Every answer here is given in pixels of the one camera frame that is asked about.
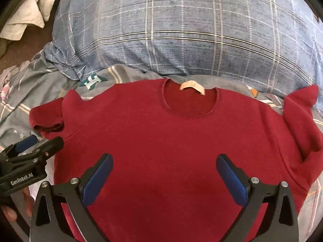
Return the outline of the person's left hand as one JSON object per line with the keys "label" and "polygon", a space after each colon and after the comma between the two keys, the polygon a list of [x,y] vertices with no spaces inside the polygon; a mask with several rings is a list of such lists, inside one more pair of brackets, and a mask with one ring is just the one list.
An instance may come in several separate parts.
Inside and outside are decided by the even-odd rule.
{"label": "person's left hand", "polygon": [[[26,206],[26,215],[28,217],[32,217],[33,206],[34,206],[35,200],[30,195],[30,191],[29,191],[28,187],[25,187],[22,190],[22,192],[24,194],[24,201],[25,201],[25,206]],[[9,222],[16,221],[17,213],[13,209],[11,209],[10,207],[8,207],[7,205],[4,205],[4,204],[1,204],[1,209],[2,209],[4,215],[6,216],[6,218],[7,218],[7,220]]]}

